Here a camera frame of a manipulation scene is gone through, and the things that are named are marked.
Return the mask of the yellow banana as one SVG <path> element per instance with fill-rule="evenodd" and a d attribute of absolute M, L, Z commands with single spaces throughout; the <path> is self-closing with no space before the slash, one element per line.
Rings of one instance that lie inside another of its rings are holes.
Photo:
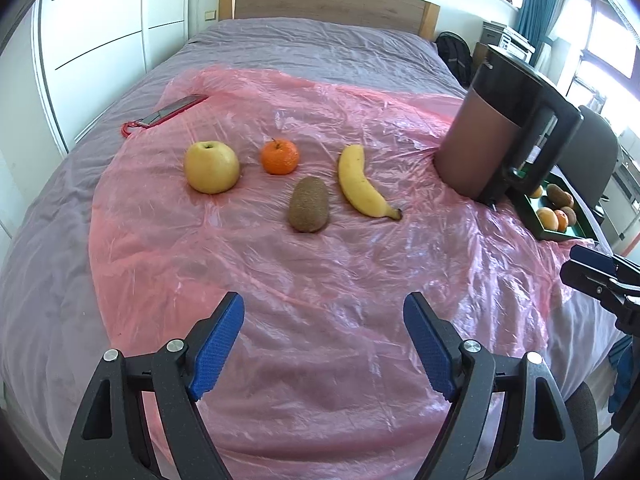
<path fill-rule="evenodd" d="M 402 212 L 387 203 L 384 196 L 364 174 L 364 149 L 360 144 L 347 145 L 337 163 L 337 179 L 346 200 L 370 218 L 390 218 L 399 221 Z"/>

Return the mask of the brown kiwi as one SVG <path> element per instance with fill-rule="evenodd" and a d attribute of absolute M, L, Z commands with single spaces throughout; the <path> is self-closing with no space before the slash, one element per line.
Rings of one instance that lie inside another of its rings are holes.
<path fill-rule="evenodd" d="M 567 216 L 567 224 L 569 226 L 574 226 L 577 223 L 577 217 L 572 207 L 564 206 L 561 208 L 561 211 Z"/>
<path fill-rule="evenodd" d="M 329 191 L 318 177 L 304 177 L 288 203 L 288 223 L 298 232 L 314 233 L 329 222 Z"/>
<path fill-rule="evenodd" d="M 574 207 L 574 197 L 554 183 L 549 183 L 547 185 L 546 197 L 554 209 Z"/>

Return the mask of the green rectangular tray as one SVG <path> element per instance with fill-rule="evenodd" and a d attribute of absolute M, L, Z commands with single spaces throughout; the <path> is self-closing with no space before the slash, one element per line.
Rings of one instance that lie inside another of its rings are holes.
<path fill-rule="evenodd" d="M 518 218 L 537 240 L 568 242 L 569 240 L 597 240 L 597 233 L 585 211 L 577 203 L 576 194 L 556 174 L 529 195 L 510 188 L 506 193 Z"/>

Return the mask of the white desk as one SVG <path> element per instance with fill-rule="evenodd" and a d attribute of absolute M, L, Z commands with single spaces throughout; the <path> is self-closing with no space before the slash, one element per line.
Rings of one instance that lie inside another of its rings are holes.
<path fill-rule="evenodd" d="M 605 187 L 603 233 L 613 252 L 639 255 L 639 137 L 626 129 L 618 137 L 616 166 Z"/>

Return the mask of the grey black chair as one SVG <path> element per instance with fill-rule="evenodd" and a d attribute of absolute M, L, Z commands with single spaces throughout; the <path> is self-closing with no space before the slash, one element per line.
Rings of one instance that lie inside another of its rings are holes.
<path fill-rule="evenodd" d="M 578 110 L 582 122 L 562 151 L 558 167 L 601 224 L 601 200 L 608 200 L 604 190 L 616 167 L 620 146 L 610 124 L 600 114 L 583 105 Z"/>

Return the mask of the peach-coloured apple in tray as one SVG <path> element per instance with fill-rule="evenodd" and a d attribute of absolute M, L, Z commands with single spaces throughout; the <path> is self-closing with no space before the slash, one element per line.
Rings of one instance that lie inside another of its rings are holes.
<path fill-rule="evenodd" d="M 538 186 L 538 188 L 536 188 L 536 190 L 529 195 L 530 198 L 539 198 L 542 193 L 544 192 L 544 189 L 542 188 L 541 185 Z"/>

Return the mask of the purple bed cover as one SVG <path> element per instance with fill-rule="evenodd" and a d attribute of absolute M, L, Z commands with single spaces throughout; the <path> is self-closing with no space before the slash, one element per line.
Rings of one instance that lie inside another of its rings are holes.
<path fill-rule="evenodd" d="M 463 89 L 429 42 L 408 32 L 324 24 L 292 18 L 221 23 L 206 29 L 154 68 L 96 122 L 30 205 L 1 274 L 1 376 L 11 411 L 42 447 L 58 458 L 80 399 L 107 346 L 89 264 L 94 191 L 122 146 L 119 126 L 165 101 L 180 74 L 213 65 L 277 70 L 331 88 L 355 86 L 442 104 Z M 216 441 L 232 427 L 247 428 L 272 453 L 255 454 L 247 437 L 233 439 L 224 456 L 243 479 L 405 479 L 442 421 L 442 398 L 423 411 L 428 382 L 397 313 L 388 312 L 372 336 L 324 330 L 309 352 L 280 356 L 266 346 L 259 315 L 277 307 L 264 297 L 252 305 L 219 386 L 204 402 L 204 419 Z M 347 390 L 377 391 L 390 417 L 375 432 L 393 445 L 390 457 L 372 446 L 340 454 L 305 451 L 299 434 L 267 418 L 280 408 L 288 420 L 321 413 L 321 401 Z"/>

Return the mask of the steel black electric kettle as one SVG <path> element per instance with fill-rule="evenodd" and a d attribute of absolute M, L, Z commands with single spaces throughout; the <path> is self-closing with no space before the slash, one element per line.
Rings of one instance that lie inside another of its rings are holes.
<path fill-rule="evenodd" d="M 490 46 L 434 166 L 458 194 L 494 208 L 509 188 L 533 193 L 581 124 L 551 81 Z"/>

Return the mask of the wooden drawer cabinet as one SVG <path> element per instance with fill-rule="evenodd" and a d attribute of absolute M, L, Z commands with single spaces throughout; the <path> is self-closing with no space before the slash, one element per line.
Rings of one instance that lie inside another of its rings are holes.
<path fill-rule="evenodd" d="M 482 42 L 475 44 L 472 54 L 472 72 L 475 73 L 485 61 L 488 52 L 488 45 Z"/>

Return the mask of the grey printer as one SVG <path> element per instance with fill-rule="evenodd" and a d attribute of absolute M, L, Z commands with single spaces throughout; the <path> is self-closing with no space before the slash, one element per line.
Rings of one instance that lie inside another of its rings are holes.
<path fill-rule="evenodd" d="M 529 63 L 535 53 L 535 48 L 526 38 L 510 26 L 497 22 L 484 22 L 480 42 L 486 46 L 495 46 L 516 58 Z"/>

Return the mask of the black backpack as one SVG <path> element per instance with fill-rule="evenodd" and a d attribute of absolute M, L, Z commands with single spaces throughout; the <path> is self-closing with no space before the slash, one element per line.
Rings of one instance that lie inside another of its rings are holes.
<path fill-rule="evenodd" d="M 454 32 L 441 32 L 435 41 L 438 55 L 463 88 L 472 82 L 472 56 L 463 38 Z"/>

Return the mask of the teal curtain right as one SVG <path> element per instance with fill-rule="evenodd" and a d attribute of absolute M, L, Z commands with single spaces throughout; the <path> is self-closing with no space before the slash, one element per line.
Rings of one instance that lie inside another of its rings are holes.
<path fill-rule="evenodd" d="M 523 0 L 518 11 L 515 30 L 534 48 L 529 64 L 534 66 L 538 60 L 544 38 L 548 36 L 553 12 L 559 0 Z"/>

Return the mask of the pink plastic sheet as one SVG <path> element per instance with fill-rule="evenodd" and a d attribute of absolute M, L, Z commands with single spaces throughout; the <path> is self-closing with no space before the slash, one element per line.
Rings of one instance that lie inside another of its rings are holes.
<path fill-rule="evenodd" d="M 278 300 L 257 322 L 267 347 L 292 356 L 314 348 L 324 330 L 376 335 L 388 312 L 405 330 L 402 303 L 417 291 L 463 336 L 493 352 L 547 352 L 558 342 L 548 361 L 563 392 L 582 374 L 572 362 L 573 336 L 590 301 L 560 281 L 568 246 L 538 242 L 509 204 L 490 210 L 436 174 L 433 156 L 458 99 L 442 104 L 439 96 L 331 88 L 276 70 L 220 66 L 182 73 L 164 93 L 163 105 L 191 93 L 208 99 L 122 142 L 93 197 L 90 268 L 115 347 L 155 351 L 234 290 L 245 302 L 244 324 L 253 304 Z M 292 174 L 262 168 L 260 153 L 271 139 L 297 146 Z M 186 180 L 184 154 L 203 141 L 227 144 L 238 156 L 240 178 L 227 192 L 200 193 Z M 363 146 L 364 174 L 401 210 L 399 221 L 367 217 L 346 200 L 337 163 L 352 144 Z M 320 178 L 329 191 L 329 222 L 314 233 L 288 223 L 288 203 L 304 177 Z M 390 407 L 377 391 L 357 396 L 358 385 L 348 378 L 347 390 L 322 400 L 318 415 L 288 420 L 268 408 L 267 418 L 299 434 L 314 455 L 372 446 L 390 457 L 393 445 L 375 432 Z M 203 416 L 213 391 L 200 410 L 222 456 L 239 436 L 255 454 L 272 453 L 272 444 L 239 426 L 214 439 Z"/>

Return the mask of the yellow apple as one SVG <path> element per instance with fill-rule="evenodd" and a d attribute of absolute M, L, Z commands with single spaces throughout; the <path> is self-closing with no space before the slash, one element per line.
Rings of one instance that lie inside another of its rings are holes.
<path fill-rule="evenodd" d="M 186 150 L 183 171 L 191 188 L 204 194 L 227 192 L 240 178 L 235 151 L 219 141 L 193 143 Z"/>

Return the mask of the small orange tangerine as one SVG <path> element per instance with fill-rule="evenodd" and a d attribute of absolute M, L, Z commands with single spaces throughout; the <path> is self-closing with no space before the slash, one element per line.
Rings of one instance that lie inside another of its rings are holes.
<path fill-rule="evenodd" d="M 286 176 L 297 168 L 299 151 L 290 140 L 271 139 L 262 147 L 260 161 L 267 174 Z"/>

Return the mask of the red-edged phone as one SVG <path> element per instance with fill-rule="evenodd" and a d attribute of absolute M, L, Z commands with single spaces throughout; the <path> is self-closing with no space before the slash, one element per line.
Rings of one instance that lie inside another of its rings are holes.
<path fill-rule="evenodd" d="M 184 98 L 170 103 L 159 110 L 145 116 L 141 119 L 125 122 L 120 128 L 120 134 L 128 139 L 136 129 L 149 129 L 167 122 L 169 119 L 181 114 L 192 106 L 198 105 L 208 99 L 205 94 L 191 94 Z"/>

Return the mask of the wooden headboard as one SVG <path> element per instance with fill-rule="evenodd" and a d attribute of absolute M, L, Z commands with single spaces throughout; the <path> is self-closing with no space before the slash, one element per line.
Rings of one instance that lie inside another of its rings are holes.
<path fill-rule="evenodd" d="M 435 38 L 440 6 L 426 0 L 218 0 L 218 18 L 308 18 Z"/>

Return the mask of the white wardrobe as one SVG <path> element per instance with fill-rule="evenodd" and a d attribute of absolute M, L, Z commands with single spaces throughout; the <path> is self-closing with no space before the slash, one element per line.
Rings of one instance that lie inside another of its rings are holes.
<path fill-rule="evenodd" d="M 188 36 L 188 0 L 35 0 L 1 50 L 1 243 L 90 126 Z"/>

